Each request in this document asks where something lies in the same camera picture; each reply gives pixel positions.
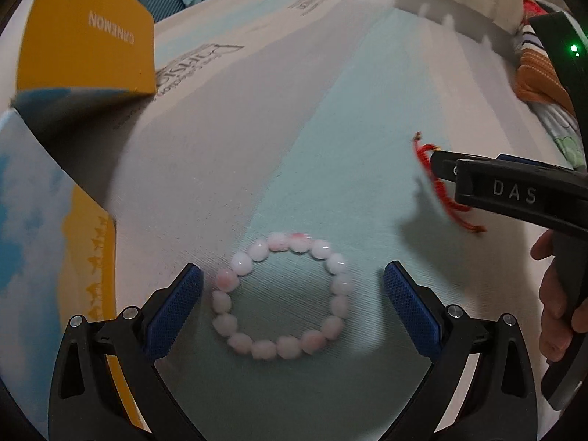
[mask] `mattress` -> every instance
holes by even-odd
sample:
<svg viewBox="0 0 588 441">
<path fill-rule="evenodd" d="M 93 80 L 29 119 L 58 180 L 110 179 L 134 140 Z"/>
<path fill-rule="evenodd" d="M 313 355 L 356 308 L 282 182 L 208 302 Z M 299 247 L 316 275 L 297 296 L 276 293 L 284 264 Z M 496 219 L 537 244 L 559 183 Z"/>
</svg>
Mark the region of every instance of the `mattress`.
<svg viewBox="0 0 588 441">
<path fill-rule="evenodd" d="M 565 165 L 501 57 L 362 0 L 207 0 L 156 25 L 155 60 L 152 100 L 49 146 L 116 218 L 118 310 L 187 262 L 210 289 L 235 250 L 277 230 L 331 241 L 356 281 L 342 337 L 293 362 L 235 356 L 205 296 L 158 370 L 207 439 L 377 439 L 428 368 L 381 292 L 394 259 L 471 316 L 514 314 L 539 382 L 548 262 L 528 250 L 541 228 L 475 210 L 469 220 L 488 232 L 464 232 L 411 146 L 422 131 L 448 150 Z M 256 266 L 235 302 L 243 326 L 272 337 L 324 316 L 326 274 L 310 263 L 291 254 Z M 555 415 L 539 408 L 543 431 Z"/>
</svg>

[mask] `finger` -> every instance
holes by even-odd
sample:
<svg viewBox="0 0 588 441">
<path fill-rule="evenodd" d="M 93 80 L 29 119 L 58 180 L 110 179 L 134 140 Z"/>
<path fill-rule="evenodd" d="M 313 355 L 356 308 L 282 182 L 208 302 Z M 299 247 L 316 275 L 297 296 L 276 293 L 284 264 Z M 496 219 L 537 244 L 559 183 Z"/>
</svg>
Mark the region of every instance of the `finger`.
<svg viewBox="0 0 588 441">
<path fill-rule="evenodd" d="M 575 310 L 571 317 L 571 327 L 577 333 L 588 332 L 588 299 Z"/>
<path fill-rule="evenodd" d="M 539 337 L 539 351 L 551 362 L 558 362 L 564 355 L 563 351 L 546 341 L 543 336 Z"/>
<path fill-rule="evenodd" d="M 563 320 L 554 318 L 544 309 L 541 315 L 541 336 L 557 350 L 565 352 L 570 346 L 572 332 Z"/>
<path fill-rule="evenodd" d="M 553 231 L 547 230 L 531 247 L 531 257 L 535 260 L 543 260 L 551 255 L 553 255 Z"/>
<path fill-rule="evenodd" d="M 557 279 L 554 260 L 543 275 L 543 281 L 539 288 L 539 300 L 543 302 L 545 308 L 551 312 L 554 318 L 561 318 L 566 312 L 567 297 Z"/>
</svg>

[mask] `white bead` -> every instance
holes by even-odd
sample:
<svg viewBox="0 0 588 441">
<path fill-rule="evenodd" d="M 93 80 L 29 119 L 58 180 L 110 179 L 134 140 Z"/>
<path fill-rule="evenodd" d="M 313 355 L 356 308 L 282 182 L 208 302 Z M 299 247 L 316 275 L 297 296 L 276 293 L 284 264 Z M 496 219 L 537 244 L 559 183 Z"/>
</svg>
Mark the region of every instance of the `white bead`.
<svg viewBox="0 0 588 441">
<path fill-rule="evenodd" d="M 335 295 L 350 295 L 354 291 L 354 282 L 351 275 L 341 273 L 331 280 L 331 291 Z"/>
<path fill-rule="evenodd" d="M 277 355 L 276 344 L 270 340 L 255 341 L 251 346 L 251 355 L 254 360 L 272 360 Z"/>
<path fill-rule="evenodd" d="M 212 326 L 220 336 L 229 337 L 237 333 L 237 317 L 224 313 L 212 321 Z"/>
<path fill-rule="evenodd" d="M 245 252 L 237 252 L 230 259 L 230 268 L 232 268 L 237 275 L 247 275 L 254 269 L 254 263 Z"/>
<path fill-rule="evenodd" d="M 318 330 L 307 330 L 302 333 L 302 351 L 312 355 L 314 352 L 323 349 L 327 344 L 325 336 Z"/>
<path fill-rule="evenodd" d="M 333 275 L 343 273 L 347 270 L 347 262 L 340 253 L 333 253 L 325 262 L 327 270 Z"/>
<path fill-rule="evenodd" d="M 227 344 L 234 350 L 235 353 L 239 355 L 247 355 L 251 352 L 251 346 L 254 344 L 254 341 L 251 339 L 249 335 L 245 333 L 235 333 Z"/>
<path fill-rule="evenodd" d="M 330 316 L 325 318 L 320 332 L 327 340 L 336 340 L 343 331 L 343 320 L 339 317 Z"/>
<path fill-rule="evenodd" d="M 296 253 L 305 253 L 311 248 L 311 238 L 303 233 L 296 232 L 290 236 L 290 248 Z"/>
<path fill-rule="evenodd" d="M 289 247 L 288 237 L 283 232 L 272 232 L 268 235 L 269 250 L 272 252 L 283 252 Z"/>
<path fill-rule="evenodd" d="M 215 284 L 216 288 L 228 293 L 239 286 L 239 277 L 231 269 L 219 269 L 216 273 Z"/>
<path fill-rule="evenodd" d="M 212 292 L 212 309 L 217 313 L 230 312 L 230 297 L 220 290 Z"/>
<path fill-rule="evenodd" d="M 269 246 L 267 241 L 265 239 L 257 239 L 249 246 L 247 253 L 254 262 L 263 262 L 268 258 L 269 255 Z"/>
<path fill-rule="evenodd" d="M 295 336 L 290 335 L 279 337 L 277 339 L 276 348 L 280 358 L 284 358 L 285 360 L 298 358 L 302 353 L 300 340 Z"/>
<path fill-rule="evenodd" d="M 330 243 L 328 243 L 326 240 L 315 240 L 311 248 L 311 255 L 314 258 L 324 260 L 329 258 L 331 253 L 332 250 Z"/>
<path fill-rule="evenodd" d="M 331 298 L 331 313 L 339 318 L 347 318 L 349 314 L 349 299 L 345 295 Z"/>
</svg>

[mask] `beaded bracelet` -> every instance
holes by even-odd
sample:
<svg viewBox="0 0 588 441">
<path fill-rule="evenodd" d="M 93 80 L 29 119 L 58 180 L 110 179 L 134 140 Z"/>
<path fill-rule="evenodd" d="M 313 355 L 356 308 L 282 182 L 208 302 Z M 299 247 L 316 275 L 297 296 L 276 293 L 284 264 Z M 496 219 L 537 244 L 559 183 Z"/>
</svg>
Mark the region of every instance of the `beaded bracelet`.
<svg viewBox="0 0 588 441">
<path fill-rule="evenodd" d="M 302 254 L 310 251 L 316 260 L 324 260 L 325 268 L 333 275 L 330 283 L 334 294 L 330 301 L 331 316 L 323 321 L 320 330 L 307 330 L 298 339 L 292 335 L 279 336 L 271 340 L 253 341 L 245 333 L 238 331 L 237 317 L 231 315 L 232 302 L 229 293 L 239 286 L 239 277 L 253 270 L 253 262 L 263 262 L 270 252 L 292 250 Z M 212 325 L 217 333 L 228 338 L 227 344 L 239 355 L 251 355 L 255 360 L 273 360 L 276 356 L 285 360 L 298 358 L 302 352 L 312 355 L 336 340 L 343 330 L 343 318 L 349 313 L 348 295 L 353 290 L 351 277 L 346 273 L 347 263 L 340 253 L 333 253 L 331 245 L 325 240 L 312 240 L 308 235 L 294 233 L 290 236 L 274 232 L 267 239 L 257 239 L 245 253 L 238 251 L 230 261 L 230 269 L 220 269 L 216 275 L 212 292 L 212 308 L 218 316 Z"/>
</svg>

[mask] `blue gripper pad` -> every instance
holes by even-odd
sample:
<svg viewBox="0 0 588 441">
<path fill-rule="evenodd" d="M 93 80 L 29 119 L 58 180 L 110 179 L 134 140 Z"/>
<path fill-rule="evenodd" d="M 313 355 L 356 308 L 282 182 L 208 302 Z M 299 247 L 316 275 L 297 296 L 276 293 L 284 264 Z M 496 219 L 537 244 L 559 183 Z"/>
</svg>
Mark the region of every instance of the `blue gripper pad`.
<svg viewBox="0 0 588 441">
<path fill-rule="evenodd" d="M 432 362 L 441 354 L 439 323 L 417 293 L 417 285 L 399 262 L 384 270 L 384 291 L 394 305 L 417 351 Z"/>
<path fill-rule="evenodd" d="M 203 285 L 202 271 L 192 265 L 169 288 L 162 290 L 170 293 L 148 324 L 143 343 L 143 351 L 151 362 L 167 356 L 187 316 L 200 299 Z"/>
</svg>

